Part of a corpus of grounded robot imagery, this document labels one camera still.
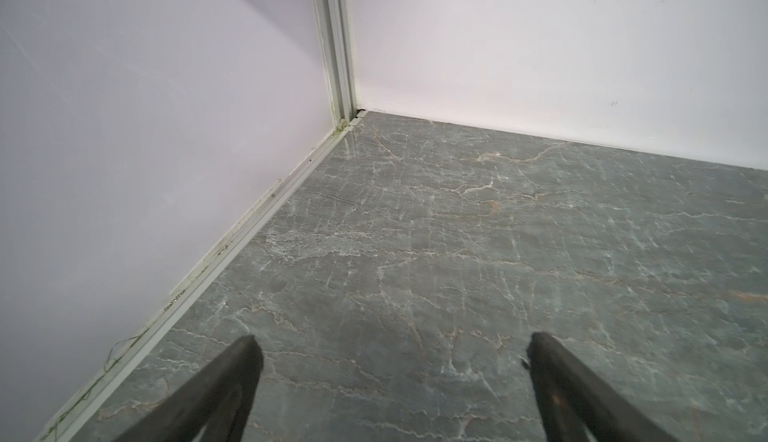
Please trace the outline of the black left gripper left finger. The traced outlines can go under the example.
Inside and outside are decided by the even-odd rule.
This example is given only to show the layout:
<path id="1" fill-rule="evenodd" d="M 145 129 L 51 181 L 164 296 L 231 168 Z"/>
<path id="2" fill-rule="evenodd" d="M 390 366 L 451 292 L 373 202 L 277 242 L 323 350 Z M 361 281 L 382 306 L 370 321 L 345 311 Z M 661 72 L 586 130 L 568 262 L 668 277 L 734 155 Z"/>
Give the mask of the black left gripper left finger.
<path id="1" fill-rule="evenodd" d="M 252 335 L 238 338 L 119 441 L 240 441 L 264 368 Z"/>

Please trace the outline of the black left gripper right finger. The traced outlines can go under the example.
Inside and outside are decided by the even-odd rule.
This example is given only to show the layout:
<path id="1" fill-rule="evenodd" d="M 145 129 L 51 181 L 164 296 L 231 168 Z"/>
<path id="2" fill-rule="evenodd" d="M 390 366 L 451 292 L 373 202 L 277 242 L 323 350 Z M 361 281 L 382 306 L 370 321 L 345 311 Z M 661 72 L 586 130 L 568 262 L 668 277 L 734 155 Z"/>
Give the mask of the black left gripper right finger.
<path id="1" fill-rule="evenodd" d="M 526 350 L 549 441 L 673 441 L 664 431 L 564 347 L 535 332 Z"/>

